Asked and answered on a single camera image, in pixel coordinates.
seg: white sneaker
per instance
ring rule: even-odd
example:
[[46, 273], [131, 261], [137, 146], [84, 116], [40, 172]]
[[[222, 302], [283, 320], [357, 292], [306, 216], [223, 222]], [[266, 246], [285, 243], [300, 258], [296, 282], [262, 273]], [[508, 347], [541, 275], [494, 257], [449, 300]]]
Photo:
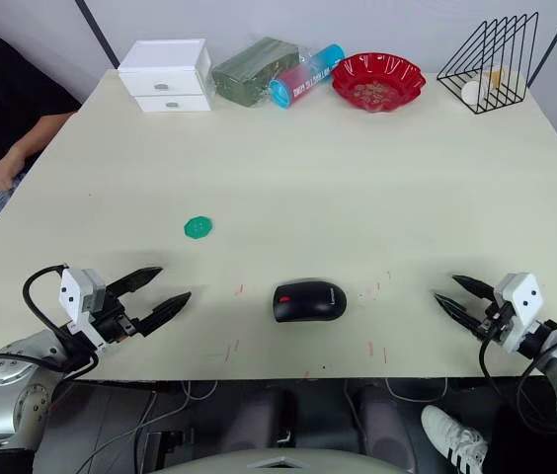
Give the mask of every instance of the white sneaker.
[[476, 430], [464, 427], [443, 410], [432, 405], [424, 408], [421, 423], [438, 452], [463, 474], [482, 474], [487, 442]]

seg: computer mouse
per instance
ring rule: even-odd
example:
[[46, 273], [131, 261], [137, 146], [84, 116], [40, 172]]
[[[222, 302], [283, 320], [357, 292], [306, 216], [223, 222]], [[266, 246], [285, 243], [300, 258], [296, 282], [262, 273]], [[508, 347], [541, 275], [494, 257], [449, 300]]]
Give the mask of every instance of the computer mouse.
[[327, 281], [282, 284], [275, 291], [275, 319], [289, 321], [333, 321], [347, 309], [347, 297], [339, 286]]

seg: drawer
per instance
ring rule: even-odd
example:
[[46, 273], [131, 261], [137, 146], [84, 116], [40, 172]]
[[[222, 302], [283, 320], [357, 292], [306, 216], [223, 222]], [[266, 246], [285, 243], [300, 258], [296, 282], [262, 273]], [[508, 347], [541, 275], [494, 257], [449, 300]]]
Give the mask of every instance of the drawer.
[[132, 96], [187, 96], [203, 94], [195, 71], [123, 72], [120, 80]]
[[144, 112], [209, 111], [206, 96], [140, 96], [134, 98]]

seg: plastic bag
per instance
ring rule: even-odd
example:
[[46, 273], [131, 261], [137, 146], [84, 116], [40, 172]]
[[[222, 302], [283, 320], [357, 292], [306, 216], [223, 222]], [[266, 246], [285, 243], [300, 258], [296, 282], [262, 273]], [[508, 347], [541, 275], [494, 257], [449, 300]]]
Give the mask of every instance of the plastic bag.
[[268, 95], [270, 81], [300, 62], [298, 46], [263, 38], [212, 69], [217, 93], [250, 107]]

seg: person's arm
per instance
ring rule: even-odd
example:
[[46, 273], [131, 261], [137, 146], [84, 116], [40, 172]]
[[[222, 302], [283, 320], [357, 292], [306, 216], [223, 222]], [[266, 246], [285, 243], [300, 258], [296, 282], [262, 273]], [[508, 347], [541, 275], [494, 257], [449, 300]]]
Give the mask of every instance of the person's arm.
[[42, 116], [0, 160], [0, 191], [13, 188], [13, 179], [24, 169], [27, 158], [43, 150], [74, 112]]

